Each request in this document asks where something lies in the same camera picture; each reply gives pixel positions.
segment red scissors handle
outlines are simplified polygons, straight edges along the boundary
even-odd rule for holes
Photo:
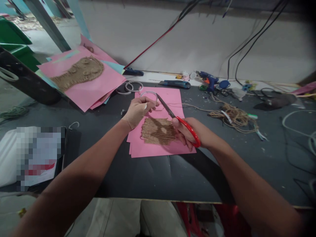
[[[182,123],[190,131],[190,133],[194,137],[196,143],[193,143],[193,146],[196,147],[196,148],[200,147],[201,146],[201,141],[198,138],[198,136],[195,133],[195,131],[193,130],[193,128],[191,128],[191,126],[186,121],[184,121],[182,118],[180,118],[179,116],[177,116],[176,118],[179,120],[180,123]]]

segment hand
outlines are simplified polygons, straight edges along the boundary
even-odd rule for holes
[[[122,119],[127,121],[133,130],[137,127],[147,112],[151,113],[152,110],[156,110],[156,106],[159,106],[159,103],[148,97],[135,98],[131,101],[128,111]]]
[[[216,143],[220,138],[209,130],[204,124],[198,121],[195,118],[184,118],[186,121],[195,131],[197,136],[201,141],[201,146],[203,148],[210,148],[212,145]],[[177,133],[177,138],[183,143],[183,145],[187,145],[189,150],[192,151],[193,145],[195,143],[195,139],[192,136],[191,132],[179,122],[177,118],[172,119],[172,124],[175,127],[175,131]]]

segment gray pants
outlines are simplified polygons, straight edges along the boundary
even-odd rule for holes
[[[86,237],[186,237],[176,209],[167,201],[99,198]]]

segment black table surface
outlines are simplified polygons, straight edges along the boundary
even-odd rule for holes
[[[157,84],[144,83],[155,87]],[[221,103],[215,103],[208,94],[197,87],[180,90],[183,103],[206,110],[218,110]],[[95,144],[127,111],[134,94],[113,94],[106,105],[94,111],[82,112],[72,101],[63,98],[52,106],[32,105],[30,112],[1,125],[0,138],[16,127],[58,127],[73,122],[80,127],[69,132],[65,166]],[[261,141],[256,133],[242,134],[224,125],[221,120],[207,116],[207,112],[183,106],[185,117],[195,117],[213,132],[226,140],[235,151],[275,188],[292,205],[310,207],[312,193],[309,180],[316,177],[316,160],[308,149],[308,138],[284,129],[281,118],[300,110],[287,106],[274,111],[255,110],[261,103],[254,96],[245,96],[243,102],[231,96],[219,99],[237,106],[247,113],[258,116],[260,132],[269,141]],[[308,110],[315,110],[316,103],[303,99]],[[288,118],[287,125],[311,134],[316,130],[315,113],[296,113]],[[121,144],[106,174],[96,197],[161,199],[210,203],[233,203],[227,180],[213,155],[206,149],[197,149],[196,154],[131,158],[129,143]]]

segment green plastic bin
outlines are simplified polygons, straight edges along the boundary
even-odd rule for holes
[[[13,22],[0,17],[0,43],[32,44],[32,41]]]
[[[25,64],[33,72],[36,72],[39,68],[36,65],[40,65],[40,62],[34,58],[34,52],[29,46],[23,44],[2,44],[0,46],[9,51],[13,56]]]

